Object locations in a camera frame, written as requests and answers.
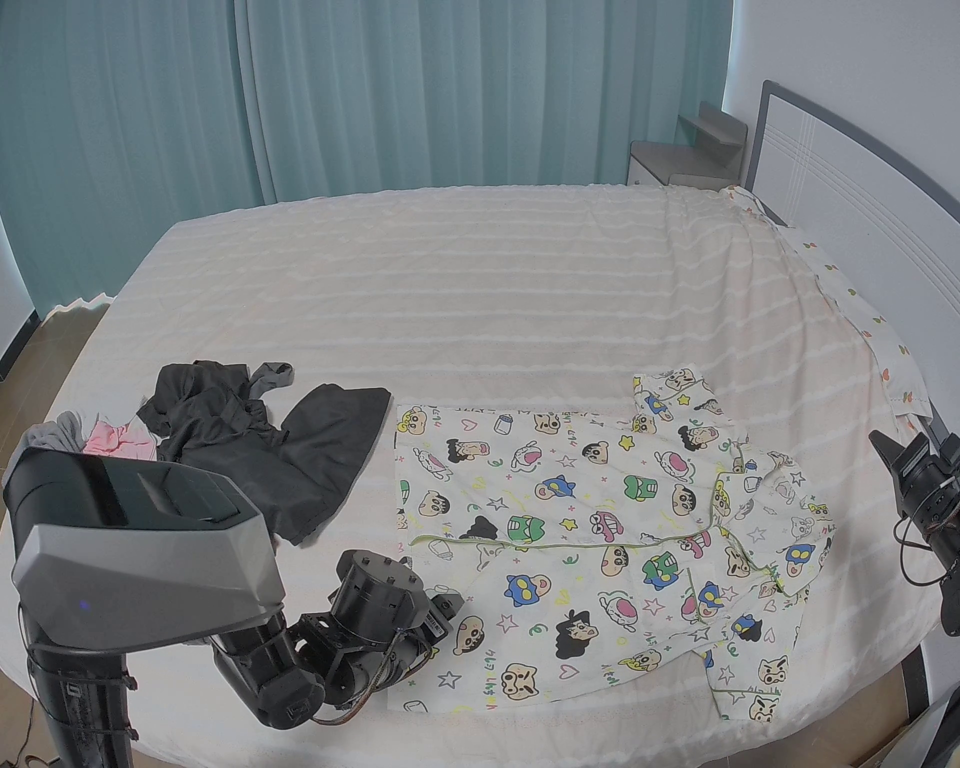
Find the floor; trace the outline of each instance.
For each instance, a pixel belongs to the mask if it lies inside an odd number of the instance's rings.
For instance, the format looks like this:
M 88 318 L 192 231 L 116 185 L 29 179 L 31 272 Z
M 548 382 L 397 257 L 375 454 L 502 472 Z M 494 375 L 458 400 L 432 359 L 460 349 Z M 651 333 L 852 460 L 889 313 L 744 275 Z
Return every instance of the floor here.
M 44 420 L 60 384 L 105 311 L 103 306 L 55 315 L 36 331 L 10 375 L 0 382 L 0 467 L 6 465 L 23 430 Z M 30 703 L 26 693 L 0 674 L 0 761 L 16 759 L 27 732 Z M 781 741 L 714 760 L 705 768 L 856 766 L 890 740 L 906 721 L 903 676 L 898 667 L 825 719 Z M 54 756 L 50 735 L 39 713 L 25 754 Z M 167 765 L 136 750 L 133 754 L 137 768 Z

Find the curtain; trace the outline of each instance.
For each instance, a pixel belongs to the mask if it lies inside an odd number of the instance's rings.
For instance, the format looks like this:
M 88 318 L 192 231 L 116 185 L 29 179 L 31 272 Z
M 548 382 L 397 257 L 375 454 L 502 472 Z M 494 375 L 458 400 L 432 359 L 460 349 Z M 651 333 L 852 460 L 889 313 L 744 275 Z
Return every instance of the curtain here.
M 40 313 L 176 221 L 450 184 L 622 183 L 719 106 L 731 0 L 0 0 L 0 215 Z

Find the pajama shirt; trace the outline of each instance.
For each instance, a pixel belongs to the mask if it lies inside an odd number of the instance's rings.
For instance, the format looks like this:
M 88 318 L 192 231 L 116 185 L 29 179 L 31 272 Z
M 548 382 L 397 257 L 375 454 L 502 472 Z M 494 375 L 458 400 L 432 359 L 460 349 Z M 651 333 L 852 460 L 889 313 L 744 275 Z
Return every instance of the pajama shirt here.
M 548 704 L 693 651 L 721 716 L 772 719 L 828 509 L 695 369 L 634 389 L 630 422 L 398 406 L 400 551 L 466 602 L 391 709 Z

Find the mattress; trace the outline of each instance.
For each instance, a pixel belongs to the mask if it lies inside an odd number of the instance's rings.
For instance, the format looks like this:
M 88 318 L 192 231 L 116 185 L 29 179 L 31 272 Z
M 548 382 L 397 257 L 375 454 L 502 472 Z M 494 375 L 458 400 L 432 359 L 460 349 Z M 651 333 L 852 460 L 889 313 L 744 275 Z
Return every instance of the mattress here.
M 632 375 L 694 364 L 752 441 L 798 459 L 838 530 L 812 585 L 777 719 L 723 721 L 689 654 L 628 684 L 489 714 L 386 710 L 339 728 L 261 727 L 209 649 L 131 655 L 136 748 L 184 766 L 695 766 L 797 731 L 893 667 L 933 625 L 900 575 L 892 484 L 867 441 L 896 434 L 876 361 L 769 222 L 684 187 L 382 192 L 173 227 L 121 291 L 51 409 L 123 423 L 160 367 L 283 360 L 276 421 L 313 387 L 397 402 L 628 419 Z M 337 555 L 396 551 L 388 424 L 348 502 L 277 561 L 286 611 L 325 610 Z M 12 565 L 10 526 L 0 537 Z M 935 575 L 907 553 L 916 578 Z M 0 584 L 0 666 L 25 688 L 16 594 Z

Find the star print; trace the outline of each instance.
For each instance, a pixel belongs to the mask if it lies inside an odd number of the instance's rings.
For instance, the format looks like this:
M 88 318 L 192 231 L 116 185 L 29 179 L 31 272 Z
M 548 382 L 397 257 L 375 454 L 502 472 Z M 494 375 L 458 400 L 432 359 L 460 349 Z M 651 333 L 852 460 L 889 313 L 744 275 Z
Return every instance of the star print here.
M 437 688 L 442 688 L 444 685 L 450 688 L 451 690 L 457 689 L 457 681 L 462 678 L 463 675 L 454 675 L 452 672 L 447 670 L 442 675 L 437 675 L 437 678 L 440 680 L 440 684 L 437 685 Z
M 666 608 L 666 606 L 662 606 L 656 597 L 653 600 L 643 601 L 643 609 L 648 611 L 651 616 L 656 616 L 657 612 L 664 608 Z
M 518 627 L 519 625 L 514 621 L 514 615 L 512 613 L 508 616 L 502 613 L 500 614 L 500 620 L 496 622 L 496 626 L 503 630 L 503 634 L 506 635 L 514 627 Z

